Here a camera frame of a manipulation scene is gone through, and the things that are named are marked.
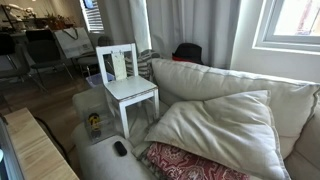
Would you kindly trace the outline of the striped grey white cloth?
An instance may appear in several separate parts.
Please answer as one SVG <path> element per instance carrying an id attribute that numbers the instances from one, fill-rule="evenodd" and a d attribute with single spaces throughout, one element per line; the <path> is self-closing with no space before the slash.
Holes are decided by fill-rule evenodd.
<path id="1" fill-rule="evenodd" d="M 153 58 L 160 58 L 161 55 L 152 50 L 152 49 L 146 49 L 138 54 L 137 58 L 137 64 L 138 64 L 138 74 L 149 80 L 152 75 L 152 65 L 151 61 Z M 133 64 L 132 60 L 128 57 L 125 58 L 125 65 L 126 65 L 126 72 L 128 76 L 133 75 Z"/>

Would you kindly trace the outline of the small white wooden chair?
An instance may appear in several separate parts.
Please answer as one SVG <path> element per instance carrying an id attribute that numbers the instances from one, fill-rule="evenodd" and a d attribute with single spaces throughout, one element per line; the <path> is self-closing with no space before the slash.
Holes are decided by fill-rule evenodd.
<path id="1" fill-rule="evenodd" d="M 115 77 L 113 81 L 108 81 L 104 56 L 108 54 L 111 55 L 113 67 L 115 68 L 117 61 L 124 60 L 125 52 L 131 53 L 133 75 L 127 76 L 127 74 L 125 74 L 123 78 Z M 158 87 L 138 74 L 136 45 L 134 43 L 97 46 L 96 53 L 109 109 L 113 115 L 118 114 L 120 116 L 124 137 L 128 139 L 130 135 L 126 107 L 152 99 L 154 118 L 157 119 L 159 117 Z"/>

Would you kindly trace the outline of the white tote bag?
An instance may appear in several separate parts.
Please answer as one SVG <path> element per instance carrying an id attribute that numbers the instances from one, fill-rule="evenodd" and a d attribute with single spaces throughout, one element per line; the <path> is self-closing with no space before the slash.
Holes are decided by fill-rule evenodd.
<path id="1" fill-rule="evenodd" d="M 62 29 L 54 32 L 67 58 L 93 52 L 90 38 L 83 27 Z"/>

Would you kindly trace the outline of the large beige cushion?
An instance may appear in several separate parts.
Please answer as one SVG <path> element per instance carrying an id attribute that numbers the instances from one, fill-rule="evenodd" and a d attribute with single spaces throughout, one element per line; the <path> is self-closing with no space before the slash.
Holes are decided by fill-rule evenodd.
<path id="1" fill-rule="evenodd" d="M 161 142 L 260 180 L 291 180 L 269 107 L 271 92 L 248 91 L 174 103 L 149 131 Z"/>

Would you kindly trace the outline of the white window frame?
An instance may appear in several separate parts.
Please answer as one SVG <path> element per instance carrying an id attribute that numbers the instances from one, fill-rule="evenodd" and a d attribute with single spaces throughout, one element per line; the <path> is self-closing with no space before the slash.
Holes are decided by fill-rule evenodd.
<path id="1" fill-rule="evenodd" d="M 320 53 L 320 0 L 263 0 L 253 47 Z"/>

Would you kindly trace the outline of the clear plastic tool package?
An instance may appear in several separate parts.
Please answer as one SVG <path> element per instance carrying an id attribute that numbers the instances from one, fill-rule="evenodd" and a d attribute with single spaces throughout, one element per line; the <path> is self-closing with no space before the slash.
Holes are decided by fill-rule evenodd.
<path id="1" fill-rule="evenodd" d="M 116 134 L 114 117 L 103 104 L 90 105 L 84 109 L 84 124 L 93 144 Z"/>

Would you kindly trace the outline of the black hat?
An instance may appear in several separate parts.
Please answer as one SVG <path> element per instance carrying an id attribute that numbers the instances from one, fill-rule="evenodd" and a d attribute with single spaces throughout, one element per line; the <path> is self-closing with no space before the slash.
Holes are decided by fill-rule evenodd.
<path id="1" fill-rule="evenodd" d="M 175 61 L 193 62 L 203 64 L 201 60 L 202 48 L 193 43 L 181 43 L 175 52 L 172 53 L 172 59 Z"/>

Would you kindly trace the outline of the clear plastic storage bin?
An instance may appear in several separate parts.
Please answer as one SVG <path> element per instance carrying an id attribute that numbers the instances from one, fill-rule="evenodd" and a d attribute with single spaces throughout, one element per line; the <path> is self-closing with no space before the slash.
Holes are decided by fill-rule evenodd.
<path id="1" fill-rule="evenodd" d="M 110 73 L 107 74 L 107 79 L 109 81 L 113 81 L 114 80 L 114 76 Z M 89 86 L 94 88 L 96 87 L 97 85 L 99 84 L 102 84 L 103 83 L 103 80 L 102 80 L 102 75 L 100 73 L 97 73 L 97 74 L 94 74 L 94 75 L 91 75 L 91 76 L 88 76 L 86 78 L 86 81 L 88 82 Z"/>

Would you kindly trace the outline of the grey curtains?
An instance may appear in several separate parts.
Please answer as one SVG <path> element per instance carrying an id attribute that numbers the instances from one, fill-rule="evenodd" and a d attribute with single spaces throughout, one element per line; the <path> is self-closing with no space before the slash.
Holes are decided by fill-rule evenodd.
<path id="1" fill-rule="evenodd" d="M 97 0 L 114 44 L 134 43 L 170 57 L 181 43 L 202 48 L 202 62 L 228 69 L 241 0 Z"/>

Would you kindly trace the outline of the dark chair at left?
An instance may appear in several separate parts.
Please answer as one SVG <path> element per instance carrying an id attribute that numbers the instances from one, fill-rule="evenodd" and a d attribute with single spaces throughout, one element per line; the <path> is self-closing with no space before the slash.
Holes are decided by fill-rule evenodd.
<path id="1" fill-rule="evenodd" d="M 31 68 L 23 46 L 16 44 L 8 33 L 0 34 L 0 55 L 5 56 L 12 65 L 11 69 L 0 71 L 0 78 L 28 76 L 41 90 L 46 91 L 46 88 L 30 74 Z"/>

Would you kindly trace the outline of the beige sofa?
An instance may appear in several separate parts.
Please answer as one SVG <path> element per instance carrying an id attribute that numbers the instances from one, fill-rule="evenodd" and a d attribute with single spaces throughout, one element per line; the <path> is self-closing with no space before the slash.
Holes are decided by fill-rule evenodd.
<path id="1" fill-rule="evenodd" d="M 73 132 L 86 180 L 320 180 L 320 85 L 281 77 L 155 59 L 160 117 L 128 109 L 127 155 L 122 123 L 93 144 Z"/>

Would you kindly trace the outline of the black folding chair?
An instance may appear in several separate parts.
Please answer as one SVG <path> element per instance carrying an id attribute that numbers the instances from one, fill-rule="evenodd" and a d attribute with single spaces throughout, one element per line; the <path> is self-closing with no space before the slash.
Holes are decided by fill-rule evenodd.
<path id="1" fill-rule="evenodd" d="M 31 68 L 37 72 L 41 84 L 43 84 L 43 80 L 39 70 L 49 67 L 56 68 L 57 65 L 62 65 L 70 78 L 73 78 L 66 65 L 67 59 L 61 56 L 50 30 L 27 30 L 26 37 L 28 38 L 28 43 L 26 45 L 27 52 L 34 61 Z"/>

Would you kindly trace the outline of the window blinds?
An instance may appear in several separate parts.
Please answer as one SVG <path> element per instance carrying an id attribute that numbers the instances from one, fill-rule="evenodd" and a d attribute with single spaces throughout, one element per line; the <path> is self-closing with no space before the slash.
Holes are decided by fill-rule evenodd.
<path id="1" fill-rule="evenodd" d="M 89 32 L 103 32 L 103 23 L 97 0 L 80 0 L 82 13 Z"/>

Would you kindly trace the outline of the yellow black screwdriver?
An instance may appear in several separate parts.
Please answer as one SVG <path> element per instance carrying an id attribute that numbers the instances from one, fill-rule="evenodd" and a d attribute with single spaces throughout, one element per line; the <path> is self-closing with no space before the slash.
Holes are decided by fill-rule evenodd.
<path id="1" fill-rule="evenodd" d="M 91 113 L 88 117 L 88 121 L 91 126 L 91 135 L 93 138 L 99 138 L 101 136 L 100 130 L 100 117 L 97 113 Z"/>

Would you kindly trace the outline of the black remote control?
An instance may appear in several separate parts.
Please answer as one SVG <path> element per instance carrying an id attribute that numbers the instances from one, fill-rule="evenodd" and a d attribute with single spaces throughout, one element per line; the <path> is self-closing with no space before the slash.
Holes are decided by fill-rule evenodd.
<path id="1" fill-rule="evenodd" d="M 114 147 L 120 156 L 125 156 L 127 154 L 127 150 L 121 141 L 116 141 Z"/>

